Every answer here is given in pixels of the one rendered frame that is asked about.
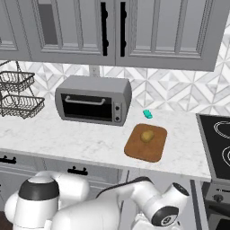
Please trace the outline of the white wall outlet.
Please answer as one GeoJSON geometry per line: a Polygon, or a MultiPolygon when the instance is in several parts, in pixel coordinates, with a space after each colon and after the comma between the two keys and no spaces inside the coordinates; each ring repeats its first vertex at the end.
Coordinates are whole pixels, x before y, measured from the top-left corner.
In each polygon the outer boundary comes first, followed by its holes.
{"type": "Polygon", "coordinates": [[[90,76],[99,76],[100,68],[98,66],[89,65],[89,73],[90,73],[90,76]]]}

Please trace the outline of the black hob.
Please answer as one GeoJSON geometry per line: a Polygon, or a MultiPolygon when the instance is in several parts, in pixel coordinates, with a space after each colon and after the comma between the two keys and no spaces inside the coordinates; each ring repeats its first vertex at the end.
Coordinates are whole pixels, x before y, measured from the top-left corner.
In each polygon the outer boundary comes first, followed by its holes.
{"type": "Polygon", "coordinates": [[[197,114],[212,181],[230,183],[230,117],[197,114]]]}

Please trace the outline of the yellow-brown potato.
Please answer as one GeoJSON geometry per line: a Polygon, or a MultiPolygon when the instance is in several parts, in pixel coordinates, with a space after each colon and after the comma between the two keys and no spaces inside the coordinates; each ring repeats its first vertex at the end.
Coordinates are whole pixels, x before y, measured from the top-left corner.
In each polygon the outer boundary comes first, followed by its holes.
{"type": "Polygon", "coordinates": [[[141,135],[140,135],[140,139],[144,142],[144,143],[149,143],[153,138],[154,138],[155,134],[152,130],[148,130],[148,131],[144,131],[141,135]]]}

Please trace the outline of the brown wooden cutting board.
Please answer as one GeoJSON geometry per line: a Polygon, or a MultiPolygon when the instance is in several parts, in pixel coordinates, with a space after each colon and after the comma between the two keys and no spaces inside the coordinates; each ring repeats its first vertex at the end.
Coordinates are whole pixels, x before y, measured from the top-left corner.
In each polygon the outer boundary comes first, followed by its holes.
{"type": "Polygon", "coordinates": [[[158,162],[162,157],[166,137],[167,130],[165,128],[147,124],[137,124],[124,147],[124,153],[129,157],[147,162],[158,162]],[[144,143],[140,139],[140,135],[148,130],[152,130],[155,136],[149,143],[144,143]]]}

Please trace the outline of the grey glass-front cupboard door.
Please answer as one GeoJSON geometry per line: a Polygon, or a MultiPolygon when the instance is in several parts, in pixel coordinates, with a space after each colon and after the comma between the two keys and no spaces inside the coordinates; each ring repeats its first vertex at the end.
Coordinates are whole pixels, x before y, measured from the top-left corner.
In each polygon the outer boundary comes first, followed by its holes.
{"type": "Polygon", "coordinates": [[[31,61],[113,66],[114,0],[19,0],[31,61]],[[102,54],[101,2],[106,3],[108,55],[102,54]]]}
{"type": "Polygon", "coordinates": [[[230,0],[116,0],[116,64],[212,72],[230,0]],[[120,2],[126,2],[125,57],[120,2]]]}

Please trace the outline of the grey lower cupboard door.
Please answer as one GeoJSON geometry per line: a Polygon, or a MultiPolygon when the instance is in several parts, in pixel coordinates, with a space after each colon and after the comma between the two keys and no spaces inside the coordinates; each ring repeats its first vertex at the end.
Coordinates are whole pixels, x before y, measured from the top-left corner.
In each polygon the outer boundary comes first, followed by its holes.
{"type": "MultiPolygon", "coordinates": [[[[181,222],[184,230],[197,230],[196,218],[194,214],[193,198],[190,188],[190,179],[173,173],[168,172],[148,172],[139,170],[128,170],[120,180],[121,182],[128,182],[136,179],[139,176],[147,176],[156,186],[156,188],[164,192],[169,187],[172,182],[179,183],[184,187],[190,194],[190,198],[187,205],[181,215],[179,216],[179,221],[181,222]]],[[[136,204],[131,200],[127,199],[122,203],[121,209],[121,222],[119,230],[130,230],[131,224],[133,223],[136,214],[140,212],[136,204]]]]}

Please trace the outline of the grey drawer front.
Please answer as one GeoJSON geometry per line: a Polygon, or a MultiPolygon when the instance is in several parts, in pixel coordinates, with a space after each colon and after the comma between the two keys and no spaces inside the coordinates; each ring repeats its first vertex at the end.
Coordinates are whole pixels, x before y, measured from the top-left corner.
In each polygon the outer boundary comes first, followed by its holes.
{"type": "Polygon", "coordinates": [[[30,155],[17,155],[0,151],[0,158],[2,158],[4,155],[6,155],[8,159],[16,157],[17,163],[6,164],[0,162],[0,176],[3,176],[4,174],[33,175],[37,172],[45,170],[42,159],[39,157],[30,155]]]}
{"type": "Polygon", "coordinates": [[[46,166],[46,169],[49,171],[63,173],[69,173],[67,172],[67,169],[71,169],[73,166],[75,166],[77,170],[83,170],[85,167],[88,175],[80,176],[87,179],[90,183],[94,185],[99,185],[100,187],[107,187],[117,184],[120,181],[122,175],[122,170],[110,168],[107,166],[71,163],[67,161],[60,161],[48,158],[44,159],[44,164],[46,166]]]}

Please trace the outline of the grey toaster oven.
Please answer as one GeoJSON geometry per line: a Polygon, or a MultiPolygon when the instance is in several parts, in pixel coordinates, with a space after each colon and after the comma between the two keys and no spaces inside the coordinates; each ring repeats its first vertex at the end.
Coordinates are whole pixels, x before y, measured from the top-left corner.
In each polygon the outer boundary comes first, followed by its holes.
{"type": "Polygon", "coordinates": [[[55,104],[63,120],[123,126],[132,99],[128,79],[112,77],[69,76],[55,91],[55,104]],[[86,105],[65,102],[71,100],[100,102],[103,105],[86,105]]]}

